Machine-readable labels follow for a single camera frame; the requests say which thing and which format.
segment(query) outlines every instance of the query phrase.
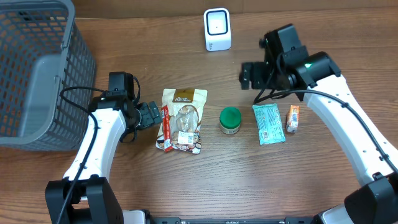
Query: food package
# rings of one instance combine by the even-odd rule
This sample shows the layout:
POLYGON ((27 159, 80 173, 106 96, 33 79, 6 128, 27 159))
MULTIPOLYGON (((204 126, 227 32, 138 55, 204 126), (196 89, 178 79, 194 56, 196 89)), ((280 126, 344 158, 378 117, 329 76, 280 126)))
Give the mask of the food package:
POLYGON ((259 128, 260 145, 284 142, 285 134, 278 105, 253 105, 252 107, 259 128))
POLYGON ((286 131, 296 133, 299 127, 300 106, 292 105, 286 116, 286 131))
POLYGON ((199 154, 201 118, 206 99, 207 90, 165 89, 156 147, 165 152, 179 149, 199 154))

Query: cable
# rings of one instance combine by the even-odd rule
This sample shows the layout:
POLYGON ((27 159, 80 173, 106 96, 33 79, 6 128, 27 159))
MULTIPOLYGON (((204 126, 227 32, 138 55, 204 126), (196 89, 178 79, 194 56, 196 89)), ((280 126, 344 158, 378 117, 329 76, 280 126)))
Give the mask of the cable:
POLYGON ((268 100, 268 99, 274 98, 276 96, 283 96, 283 95, 291 94, 291 93, 311 93, 311 94, 321 95, 321 96, 327 97, 329 99, 332 99, 332 100, 340 103, 341 107, 347 108, 347 110, 349 110, 355 116, 355 118, 359 121, 359 123, 361 123, 362 127, 365 129, 366 133, 371 138, 373 144, 376 146, 376 150, 379 151, 381 157, 386 161, 386 163, 389 165, 389 167, 396 174, 398 174, 398 169, 391 162, 389 156, 383 151, 383 149, 381 148, 379 143, 376 141, 376 138, 373 136, 371 130, 368 128, 368 126, 363 121, 361 116, 347 102, 344 102, 343 100, 341 100, 341 99, 339 99, 339 98, 337 98, 335 96, 332 96, 330 94, 327 94, 327 93, 324 93, 324 92, 321 92, 321 91, 316 91, 316 90, 286 90, 286 91, 280 91, 278 93, 274 93, 274 94, 270 94, 268 96, 264 96, 259 101, 268 100))
POLYGON ((91 118, 93 118, 93 121, 94 121, 94 133, 93 133, 93 138, 91 139, 90 145, 88 146, 87 152, 86 152, 82 162, 80 163, 80 167, 79 167, 79 169, 78 169, 78 171, 76 173, 76 176, 75 176, 74 180, 72 181, 72 184, 70 185, 70 188, 69 188, 68 193, 67 193, 67 197, 63 201, 61 212, 60 212, 60 214, 58 216, 57 224, 60 224, 61 219, 62 219, 62 215, 65 213, 66 207, 69 204, 70 199, 72 197, 73 189, 75 188, 77 180, 79 179, 80 174, 83 172, 83 169, 85 168, 85 164, 87 162, 88 156, 90 155, 91 149, 93 148, 93 145, 94 145, 94 142, 95 142, 95 138, 97 136, 97 131, 98 131, 98 122, 97 122, 97 119, 95 118, 95 116, 92 113, 90 113, 86 108, 84 108, 84 107, 82 107, 82 106, 80 106, 80 105, 78 105, 78 104, 66 99, 66 97, 63 95, 63 93, 65 93, 66 91, 76 90, 76 89, 94 90, 94 91, 100 91, 102 93, 105 92, 104 90, 100 90, 100 89, 92 88, 92 87, 86 87, 86 86, 68 87, 68 88, 63 89, 60 92, 61 99, 65 100, 67 103, 71 104, 72 106, 75 106, 75 107, 81 109, 82 111, 87 113, 89 116, 91 116, 91 118))

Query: wooden surface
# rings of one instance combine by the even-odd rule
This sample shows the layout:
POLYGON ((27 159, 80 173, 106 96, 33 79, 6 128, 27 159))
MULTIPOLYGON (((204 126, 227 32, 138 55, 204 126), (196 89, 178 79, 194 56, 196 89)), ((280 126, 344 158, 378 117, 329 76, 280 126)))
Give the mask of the wooden surface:
MULTIPOLYGON (((282 116, 291 104, 302 106, 298 133, 259 146, 251 109, 258 91, 240 90, 239 67, 262 60, 257 42, 268 30, 293 22, 311 54, 331 55, 360 105, 398 146, 397 15, 396 7, 232 15, 232 49, 213 53, 205 50, 202 16, 77 21, 98 63, 96 87, 108 87, 109 72, 127 71, 138 77, 142 101, 158 105, 164 88, 208 90, 201 154, 156 149, 158 127, 119 144, 110 183, 122 208, 182 218, 282 218, 343 202, 359 185, 326 126, 291 96, 277 103, 282 116), (234 136, 218 128, 226 106, 243 115, 234 136)), ((48 223, 45 186, 62 178, 75 154, 0 149, 0 223, 48 223)))
POLYGON ((137 18, 203 15, 225 7, 230 13, 398 6, 394 0, 72 0, 80 18, 137 18))

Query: basket bottom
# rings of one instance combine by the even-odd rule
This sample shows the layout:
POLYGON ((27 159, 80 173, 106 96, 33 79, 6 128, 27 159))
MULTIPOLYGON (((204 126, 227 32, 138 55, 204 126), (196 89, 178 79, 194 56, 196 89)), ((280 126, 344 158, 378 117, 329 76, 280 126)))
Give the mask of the basket bottom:
POLYGON ((56 92, 60 54, 38 58, 30 74, 26 99, 22 110, 18 136, 23 137, 38 131, 49 116, 53 116, 52 102, 56 92))

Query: brown label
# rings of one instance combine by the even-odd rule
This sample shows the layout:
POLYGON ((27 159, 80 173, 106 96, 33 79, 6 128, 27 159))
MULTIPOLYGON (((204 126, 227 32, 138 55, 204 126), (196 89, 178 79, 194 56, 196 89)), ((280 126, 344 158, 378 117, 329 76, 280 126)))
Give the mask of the brown label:
POLYGON ((175 90, 173 103, 192 103, 194 89, 175 90))

